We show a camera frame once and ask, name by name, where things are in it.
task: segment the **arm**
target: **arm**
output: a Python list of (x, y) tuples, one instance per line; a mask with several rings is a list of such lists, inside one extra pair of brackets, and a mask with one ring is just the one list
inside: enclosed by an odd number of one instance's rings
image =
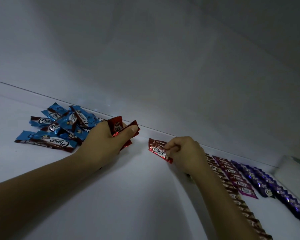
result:
[(108, 164), (138, 129), (112, 137), (108, 123), (93, 128), (72, 155), (0, 183), (0, 239), (20, 229), (44, 207)]
[(220, 240), (259, 239), (218, 176), (210, 169), (198, 142), (191, 137), (176, 137), (165, 145), (165, 149), (169, 150), (167, 155), (173, 158), (180, 169), (191, 174)]

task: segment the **pile of blue candy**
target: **pile of blue candy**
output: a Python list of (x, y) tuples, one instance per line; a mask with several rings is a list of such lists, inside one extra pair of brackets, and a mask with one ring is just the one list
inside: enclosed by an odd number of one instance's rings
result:
[(40, 127), (37, 132), (24, 130), (15, 140), (52, 149), (73, 152), (88, 136), (90, 129), (104, 119), (88, 113), (80, 106), (71, 105), (66, 110), (57, 103), (41, 111), (46, 117), (31, 116), (31, 126)]

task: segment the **fingernail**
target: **fingernail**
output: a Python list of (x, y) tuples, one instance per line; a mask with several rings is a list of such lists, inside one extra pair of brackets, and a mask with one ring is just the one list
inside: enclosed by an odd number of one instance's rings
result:
[(133, 132), (137, 132), (138, 126), (137, 126), (137, 125), (132, 125), (132, 126), (131, 126), (131, 130), (132, 130)]

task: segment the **hand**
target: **hand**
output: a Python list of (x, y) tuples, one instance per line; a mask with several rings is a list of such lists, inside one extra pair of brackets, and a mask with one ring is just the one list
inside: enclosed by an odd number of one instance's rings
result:
[(132, 125), (123, 130), (118, 136), (112, 137), (107, 121), (100, 122), (91, 129), (75, 155), (81, 160), (92, 163), (98, 170), (118, 155), (124, 143), (131, 139), (137, 130), (138, 126)]
[(207, 164), (204, 149), (190, 136), (175, 137), (164, 149), (168, 150), (166, 155), (173, 158), (173, 162), (185, 173), (194, 175)]

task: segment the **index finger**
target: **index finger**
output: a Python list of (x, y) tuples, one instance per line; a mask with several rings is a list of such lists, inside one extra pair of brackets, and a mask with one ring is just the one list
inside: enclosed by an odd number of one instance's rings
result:
[(183, 146), (186, 141), (189, 139), (188, 136), (181, 136), (181, 137), (174, 137), (171, 141), (169, 141), (165, 146), (164, 149), (170, 150), (171, 148), (175, 146)]

